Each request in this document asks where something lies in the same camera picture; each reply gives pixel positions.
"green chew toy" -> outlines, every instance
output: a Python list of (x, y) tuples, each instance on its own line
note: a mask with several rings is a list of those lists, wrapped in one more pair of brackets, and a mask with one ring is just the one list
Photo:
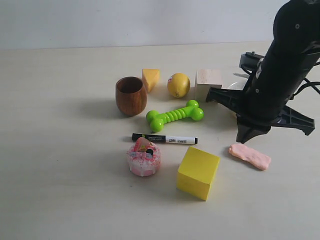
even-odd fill
[(190, 100), (186, 106), (173, 111), (159, 113), (151, 110), (146, 114), (146, 120), (150, 124), (150, 128), (154, 133), (164, 129), (164, 125), (180, 119), (192, 118), (194, 121), (200, 121), (204, 117), (204, 111), (199, 108), (196, 100)]

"black robotic arm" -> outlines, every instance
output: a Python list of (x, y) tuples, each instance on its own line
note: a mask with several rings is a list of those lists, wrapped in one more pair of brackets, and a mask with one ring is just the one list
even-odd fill
[(282, 6), (274, 19), (273, 36), (265, 56), (242, 56), (240, 66), (249, 60), (247, 69), (252, 70), (243, 90), (211, 88), (207, 94), (207, 102), (236, 113), (240, 143), (267, 134), (271, 127), (295, 128), (305, 135), (315, 129), (313, 119), (287, 102), (320, 58), (320, 0), (291, 0)]

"dry erase marker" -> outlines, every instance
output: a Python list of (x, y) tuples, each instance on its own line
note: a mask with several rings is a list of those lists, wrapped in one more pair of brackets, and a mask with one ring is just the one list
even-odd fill
[(150, 142), (154, 142), (154, 143), (188, 144), (188, 145), (198, 144), (197, 137), (165, 136), (165, 135), (132, 133), (132, 141), (134, 141), (134, 142), (137, 141), (138, 138), (141, 138), (141, 137), (148, 139)]

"brown wooden cup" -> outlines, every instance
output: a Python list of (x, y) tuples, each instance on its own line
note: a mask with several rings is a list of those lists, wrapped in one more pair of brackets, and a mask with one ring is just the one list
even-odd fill
[(125, 115), (140, 114), (147, 105), (147, 91), (142, 80), (135, 76), (120, 79), (115, 85), (115, 101)]

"lemon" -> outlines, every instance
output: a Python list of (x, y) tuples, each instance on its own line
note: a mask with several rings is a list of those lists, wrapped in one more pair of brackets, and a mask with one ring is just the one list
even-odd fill
[(190, 79), (184, 73), (173, 74), (168, 80), (167, 88), (175, 98), (183, 98), (190, 90)]

